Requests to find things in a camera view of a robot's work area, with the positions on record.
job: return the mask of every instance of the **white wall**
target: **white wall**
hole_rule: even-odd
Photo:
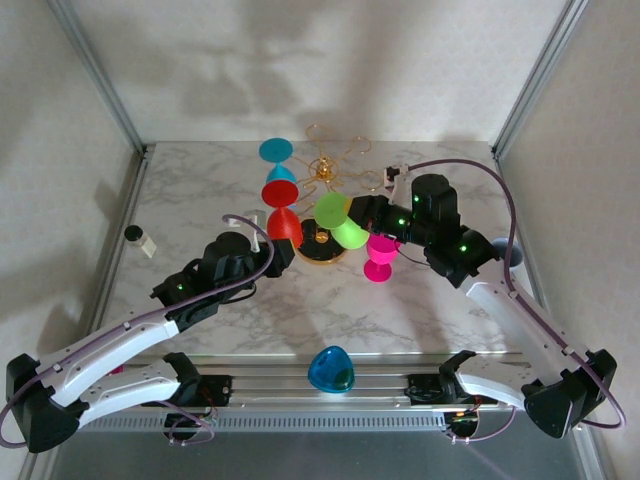
[[[0,391],[5,365],[78,335],[131,150],[46,2],[0,6]],[[11,417],[9,440],[22,437]],[[26,450],[0,448],[0,477]]]
[[[504,162],[553,313],[618,361],[629,427],[605,435],[621,479],[640,478],[639,24],[637,0],[589,3]]]
[[[143,140],[489,141],[565,0],[72,0]]]

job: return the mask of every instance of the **blue teardrop object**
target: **blue teardrop object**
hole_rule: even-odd
[[[309,366],[308,377],[311,385],[328,393],[348,392],[355,383],[351,358],[335,345],[316,355]]]

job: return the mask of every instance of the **marble surface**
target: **marble surface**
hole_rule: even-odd
[[[226,230],[220,218],[224,213],[242,214],[256,208],[270,212],[260,191],[271,165],[258,157],[259,145],[172,142],[156,146],[135,223],[149,233],[158,250],[148,259],[126,249],[107,321],[144,300],[152,287],[188,261],[201,257],[205,246]],[[327,149],[340,154],[346,146],[334,142]],[[317,156],[311,143],[296,143],[295,149],[305,160]],[[343,168],[377,170],[437,158],[493,165],[489,147],[482,142],[380,142],[369,153],[347,159]],[[290,160],[285,165],[304,178],[301,163]],[[498,185],[486,173],[458,165],[430,171],[445,174],[457,189],[464,224],[489,239],[506,235],[506,205]],[[318,195],[325,191],[320,187]],[[342,191],[364,194],[355,180],[348,180]],[[406,246],[403,251],[421,258],[417,247]],[[331,266],[296,258],[280,279],[261,279],[251,300],[222,307],[216,316],[157,345],[151,353],[310,354],[333,344],[350,353],[519,351],[482,309],[428,267],[398,257],[392,278],[374,284],[362,271],[366,259],[364,249],[348,252]],[[518,273],[519,278],[525,276],[524,270]]]

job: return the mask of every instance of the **lime green cup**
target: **lime green cup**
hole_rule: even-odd
[[[347,216],[349,199],[338,192],[329,192],[316,202],[313,217],[316,223],[327,230],[342,248],[361,248],[369,239],[369,232],[361,229]]]

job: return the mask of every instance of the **pink cup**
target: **pink cup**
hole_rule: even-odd
[[[375,283],[389,280],[392,269],[391,262],[398,255],[395,240],[382,235],[371,235],[367,241],[369,261],[364,264],[364,275]]]

